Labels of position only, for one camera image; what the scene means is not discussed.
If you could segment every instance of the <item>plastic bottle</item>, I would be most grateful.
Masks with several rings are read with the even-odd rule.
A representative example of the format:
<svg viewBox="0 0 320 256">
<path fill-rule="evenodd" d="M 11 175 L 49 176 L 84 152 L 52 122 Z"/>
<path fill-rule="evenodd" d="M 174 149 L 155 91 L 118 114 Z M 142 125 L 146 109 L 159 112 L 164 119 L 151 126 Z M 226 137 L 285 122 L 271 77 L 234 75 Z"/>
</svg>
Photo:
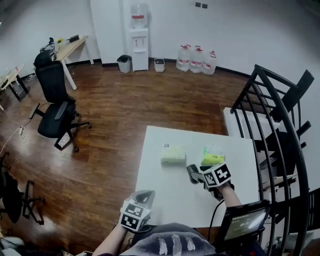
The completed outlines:
<svg viewBox="0 0 320 256">
<path fill-rule="evenodd" d="M 181 71 L 188 71 L 190 66 L 190 48 L 189 44 L 181 45 L 181 49 L 178 52 L 178 58 L 176 59 L 176 68 Z"/>
<path fill-rule="evenodd" d="M 215 51 L 210 51 L 210 54 L 207 54 L 204 58 L 203 65 L 201 67 L 201 71 L 204 74 L 212 75 L 217 66 L 217 57 Z"/>
<path fill-rule="evenodd" d="M 138 3 L 131 5 L 131 25 L 135 29 L 141 29 L 148 23 L 148 5 Z"/>
<path fill-rule="evenodd" d="M 196 45 L 195 50 L 191 54 L 190 70 L 193 73 L 200 73 L 203 62 L 204 55 L 202 53 L 201 47 Z"/>
</svg>

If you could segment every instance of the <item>hand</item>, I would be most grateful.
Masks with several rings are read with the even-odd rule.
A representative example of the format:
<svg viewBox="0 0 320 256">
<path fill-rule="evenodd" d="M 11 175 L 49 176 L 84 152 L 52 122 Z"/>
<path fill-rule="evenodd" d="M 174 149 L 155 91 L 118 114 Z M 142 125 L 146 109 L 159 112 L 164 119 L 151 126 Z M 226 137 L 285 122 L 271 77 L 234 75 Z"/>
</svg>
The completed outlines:
<svg viewBox="0 0 320 256">
<path fill-rule="evenodd" d="M 225 190 L 226 188 L 231 188 L 229 182 L 223 183 L 221 186 L 216 187 L 220 193 L 222 193 L 222 190 Z"/>
</svg>

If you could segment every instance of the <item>chair base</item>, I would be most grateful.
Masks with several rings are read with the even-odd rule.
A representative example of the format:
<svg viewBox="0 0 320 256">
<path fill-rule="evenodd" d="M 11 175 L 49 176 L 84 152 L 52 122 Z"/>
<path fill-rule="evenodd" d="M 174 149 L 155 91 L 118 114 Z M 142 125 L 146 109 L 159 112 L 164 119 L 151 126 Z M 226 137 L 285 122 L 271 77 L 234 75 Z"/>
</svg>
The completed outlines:
<svg viewBox="0 0 320 256">
<path fill-rule="evenodd" d="M 29 198 L 29 185 L 34 185 L 35 183 L 32 180 L 28 180 L 27 184 L 26 184 L 26 188 L 25 188 L 25 193 L 22 192 L 23 196 L 22 196 L 22 216 L 25 217 L 26 219 L 31 217 L 34 219 L 34 221 L 36 223 L 38 223 L 39 225 L 43 225 L 45 222 L 43 220 L 43 218 L 41 218 L 40 220 L 38 220 L 32 210 L 32 207 L 30 206 L 30 204 L 32 202 L 35 201 L 41 201 L 43 204 L 46 202 L 46 200 L 43 197 L 36 197 L 36 198 Z"/>
<path fill-rule="evenodd" d="M 75 112 L 75 113 L 74 113 L 74 116 L 75 116 L 75 117 L 78 117 L 78 116 L 79 116 L 79 113 L 78 113 L 78 112 Z M 71 141 L 71 143 L 72 143 L 72 145 L 73 145 L 73 152 L 75 152 L 75 153 L 79 152 L 79 148 L 78 148 L 77 145 L 76 145 L 75 138 L 74 138 L 74 136 L 73 136 L 72 133 L 71 133 L 71 129 L 76 128 L 76 127 L 80 127 L 80 126 L 88 126 L 89 129 L 92 128 L 92 125 L 91 125 L 90 122 L 78 122 L 78 123 L 72 123 L 72 124 L 70 124 L 69 130 L 67 131 L 67 133 L 68 133 L 68 135 L 69 135 L 69 137 L 70 137 L 70 141 Z M 59 145 L 59 142 L 60 142 L 60 140 L 63 138 L 63 136 L 57 138 L 56 141 L 55 141 L 55 143 L 54 143 L 54 146 L 55 146 L 58 150 L 60 150 L 60 151 L 62 151 L 63 149 L 65 149 L 66 145 L 69 144 L 69 142 L 68 142 L 68 143 L 67 143 L 66 145 L 64 145 L 64 146 L 60 146 L 60 145 Z"/>
<path fill-rule="evenodd" d="M 4 155 L 3 155 L 2 157 L 0 157 L 0 168 L 4 167 L 4 168 L 10 170 L 10 169 L 11 169 L 10 166 L 5 166 L 5 165 L 4 165 L 4 160 L 5 160 L 6 155 L 9 156 L 10 153 L 9 153 L 8 151 L 6 151 L 6 152 L 4 152 Z"/>
</svg>

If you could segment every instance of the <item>trash can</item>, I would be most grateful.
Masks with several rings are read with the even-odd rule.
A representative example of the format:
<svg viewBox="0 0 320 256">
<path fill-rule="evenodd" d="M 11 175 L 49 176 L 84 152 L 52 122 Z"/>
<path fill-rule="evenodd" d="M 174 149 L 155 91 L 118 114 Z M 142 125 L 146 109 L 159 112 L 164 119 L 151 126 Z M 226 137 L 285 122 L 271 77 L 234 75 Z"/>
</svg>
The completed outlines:
<svg viewBox="0 0 320 256">
<path fill-rule="evenodd" d="M 165 60 L 163 58 L 154 59 L 155 72 L 162 73 L 165 70 Z"/>
<path fill-rule="evenodd" d="M 120 72 L 128 73 L 131 70 L 131 57 L 129 55 L 121 55 L 117 60 Z"/>
</svg>

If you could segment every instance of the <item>baseboard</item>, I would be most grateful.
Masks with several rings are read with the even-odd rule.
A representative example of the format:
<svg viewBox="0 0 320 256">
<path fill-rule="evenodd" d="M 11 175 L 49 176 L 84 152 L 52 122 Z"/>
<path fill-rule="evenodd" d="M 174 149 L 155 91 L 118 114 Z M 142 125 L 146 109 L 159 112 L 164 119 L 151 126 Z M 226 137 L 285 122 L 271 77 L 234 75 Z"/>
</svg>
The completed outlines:
<svg viewBox="0 0 320 256">
<path fill-rule="evenodd" d="M 157 58 L 150 57 L 150 58 L 149 58 L 149 62 L 154 62 L 155 59 L 157 59 Z M 164 59 L 164 62 L 165 62 L 165 63 L 176 63 L 176 62 L 177 62 L 177 60 L 174 59 L 174 58 L 163 58 L 163 59 Z M 94 63 L 101 63 L 101 59 L 100 59 L 100 58 L 94 59 L 93 62 L 94 62 Z M 72 66 L 83 65 L 83 64 L 90 64 L 90 60 L 73 62 L 73 63 L 66 64 L 66 66 L 67 66 L 67 67 L 72 67 Z M 102 67 L 104 67 L 104 68 L 107 68 L 107 67 L 117 67 L 117 66 L 118 66 L 118 63 L 117 63 L 117 62 L 113 62 L 113 63 L 102 63 Z M 229 69 L 229 68 L 225 68 L 225 67 L 221 67 L 221 66 L 216 66 L 215 69 L 216 69 L 216 70 L 221 70 L 221 71 L 226 71 L 226 72 L 229 72 L 229 73 L 232 73 L 232 74 L 235 74 L 235 75 L 243 76 L 243 77 L 245 77 L 245 78 L 249 78 L 249 77 L 250 77 L 249 74 L 242 73 L 242 72 L 235 71 L 235 70 L 232 70 L 232 69 Z"/>
<path fill-rule="evenodd" d="M 107 67 L 117 67 L 118 63 L 114 62 L 114 63 L 102 63 L 102 67 L 107 68 Z"/>
<path fill-rule="evenodd" d="M 235 71 L 235 70 L 232 70 L 232 69 L 229 69 L 229 68 L 225 68 L 225 67 L 221 67 L 221 66 L 216 66 L 215 69 L 216 69 L 216 70 L 226 71 L 226 72 L 229 72 L 229 73 L 232 73 L 232 74 L 235 74 L 235 75 L 243 76 L 243 77 L 245 77 L 245 78 L 249 78 L 249 77 L 250 77 L 249 74 L 242 73 L 242 72 Z"/>
<path fill-rule="evenodd" d="M 94 63 L 101 63 L 100 58 L 96 58 L 93 60 Z M 83 65 L 83 64 L 90 64 L 90 60 L 83 60 L 83 61 L 76 61 L 72 63 L 66 64 L 67 67 L 73 67 L 73 66 L 78 66 L 78 65 Z"/>
<path fill-rule="evenodd" d="M 28 74 L 28 75 L 25 75 L 25 76 L 21 76 L 20 78 L 21 79 L 26 79 L 28 76 L 31 76 L 31 75 L 35 76 L 36 74 L 35 73 L 31 73 L 31 74 Z"/>
<path fill-rule="evenodd" d="M 155 59 L 157 58 L 149 58 L 149 62 L 154 62 Z M 164 62 L 165 63 L 176 63 L 177 60 L 174 59 L 174 58 L 164 58 Z M 249 78 L 250 75 L 249 74 L 246 74 L 246 73 L 242 73 L 242 72 L 239 72 L 239 71 L 235 71 L 235 70 L 232 70 L 232 69 L 229 69 L 229 68 L 225 68 L 225 67 L 221 67 L 221 66 L 216 66 L 215 68 L 216 70 L 221 70 L 221 71 L 226 71 L 226 72 L 229 72 L 229 73 L 232 73 L 232 74 L 236 74 L 236 75 L 239 75 L 239 76 L 243 76 L 245 78 Z"/>
<path fill-rule="evenodd" d="M 149 62 L 154 62 L 155 61 L 155 59 L 158 59 L 158 58 L 149 58 Z M 177 62 L 177 60 L 176 59 L 174 59 L 174 58 L 160 58 L 160 59 L 164 59 L 164 62 L 165 63 L 176 63 Z"/>
</svg>

